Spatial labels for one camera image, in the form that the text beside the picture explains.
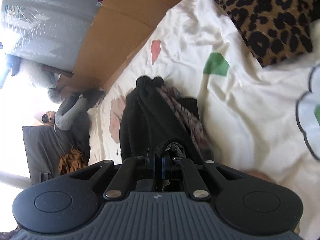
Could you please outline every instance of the gray pillow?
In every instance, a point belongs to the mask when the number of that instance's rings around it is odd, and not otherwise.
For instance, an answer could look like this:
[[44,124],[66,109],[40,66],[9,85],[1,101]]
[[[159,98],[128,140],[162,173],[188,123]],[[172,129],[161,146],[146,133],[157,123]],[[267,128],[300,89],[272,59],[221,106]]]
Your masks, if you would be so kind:
[[71,131],[41,125],[23,126],[22,133],[32,185],[41,182],[41,172],[59,176],[60,157],[77,148]]

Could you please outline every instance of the cardboard flap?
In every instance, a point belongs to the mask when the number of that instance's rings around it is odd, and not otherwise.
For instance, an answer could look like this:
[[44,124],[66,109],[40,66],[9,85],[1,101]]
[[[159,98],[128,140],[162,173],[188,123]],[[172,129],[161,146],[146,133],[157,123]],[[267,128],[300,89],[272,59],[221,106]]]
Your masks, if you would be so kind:
[[181,0],[104,0],[80,50],[74,73],[107,82]]

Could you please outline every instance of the metal pin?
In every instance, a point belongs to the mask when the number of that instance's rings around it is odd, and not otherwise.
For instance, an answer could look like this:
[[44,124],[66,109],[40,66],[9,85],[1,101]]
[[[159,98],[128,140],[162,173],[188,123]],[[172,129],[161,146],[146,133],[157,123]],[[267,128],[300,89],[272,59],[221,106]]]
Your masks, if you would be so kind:
[[108,190],[106,192],[106,196],[109,198],[117,198],[117,197],[120,197],[121,195],[122,195],[121,191],[116,189]]
[[193,192],[193,195],[198,198],[205,198],[209,196],[209,192],[203,189],[198,189]]

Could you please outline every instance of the green shape print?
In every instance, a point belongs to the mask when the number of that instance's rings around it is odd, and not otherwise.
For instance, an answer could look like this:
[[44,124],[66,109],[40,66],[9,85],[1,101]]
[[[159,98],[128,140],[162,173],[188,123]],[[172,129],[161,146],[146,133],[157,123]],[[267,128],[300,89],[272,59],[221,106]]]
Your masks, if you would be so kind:
[[221,55],[221,53],[214,52],[208,57],[205,63],[203,73],[204,74],[216,74],[220,76],[227,76],[227,72],[230,65]]
[[316,107],[314,113],[315,113],[315,117],[318,121],[318,124],[320,125],[320,105]]

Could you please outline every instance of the cloud outline print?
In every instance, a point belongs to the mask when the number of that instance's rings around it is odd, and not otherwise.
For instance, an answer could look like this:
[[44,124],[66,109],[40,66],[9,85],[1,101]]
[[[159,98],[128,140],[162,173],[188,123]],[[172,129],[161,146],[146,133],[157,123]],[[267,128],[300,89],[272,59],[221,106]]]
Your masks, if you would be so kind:
[[308,91],[296,102],[296,121],[312,156],[320,161],[320,65],[315,66],[308,78]]

